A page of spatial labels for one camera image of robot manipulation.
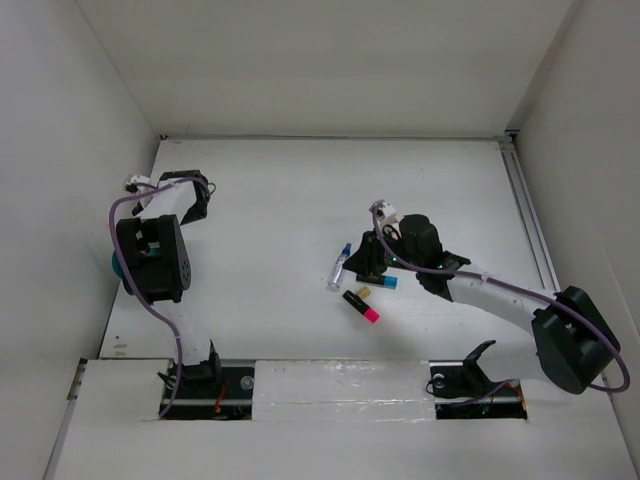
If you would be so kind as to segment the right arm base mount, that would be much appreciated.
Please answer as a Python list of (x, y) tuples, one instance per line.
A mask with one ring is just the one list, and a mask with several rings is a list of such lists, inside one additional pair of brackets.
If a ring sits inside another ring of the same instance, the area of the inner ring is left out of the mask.
[(485, 341), (461, 360), (428, 362), (425, 393), (434, 399), (437, 420), (528, 419), (520, 381), (492, 381), (479, 365), (495, 343)]

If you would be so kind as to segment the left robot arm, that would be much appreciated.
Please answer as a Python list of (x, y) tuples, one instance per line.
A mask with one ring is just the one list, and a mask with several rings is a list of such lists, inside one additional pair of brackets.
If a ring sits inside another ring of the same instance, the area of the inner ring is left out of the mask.
[(207, 218), (215, 185), (199, 170), (177, 170), (156, 183), (133, 175), (124, 190), (135, 206), (120, 220), (110, 213), (113, 269), (126, 292), (162, 317), (178, 342), (173, 365), (159, 374), (166, 393), (211, 398), (223, 386), (222, 367), (210, 335), (182, 303), (193, 279), (182, 228)]

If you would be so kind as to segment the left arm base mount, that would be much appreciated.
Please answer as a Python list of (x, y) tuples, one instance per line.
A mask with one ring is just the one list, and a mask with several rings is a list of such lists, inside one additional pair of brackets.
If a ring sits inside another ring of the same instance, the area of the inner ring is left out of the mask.
[(159, 414), (165, 420), (244, 421), (252, 419), (253, 360), (221, 360), (217, 354), (199, 365), (173, 363), (158, 377), (163, 383)]

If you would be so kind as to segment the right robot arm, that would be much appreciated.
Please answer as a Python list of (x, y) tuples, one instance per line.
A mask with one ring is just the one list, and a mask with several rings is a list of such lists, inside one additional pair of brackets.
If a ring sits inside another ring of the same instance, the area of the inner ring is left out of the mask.
[(480, 396), (524, 378), (540, 378), (580, 395), (599, 387), (595, 380), (611, 363), (622, 373), (615, 390), (629, 388), (620, 343), (584, 290), (569, 286), (554, 292), (502, 280), (445, 249), (437, 228), (421, 214), (396, 220), (375, 210), (372, 221), (372, 229), (363, 233), (359, 248), (345, 261), (345, 270), (374, 283), (388, 268), (404, 269), (430, 294), (504, 320), (533, 340), (523, 357), (510, 356), (500, 364), (500, 374), (486, 359), (464, 360), (446, 381), (442, 397)]

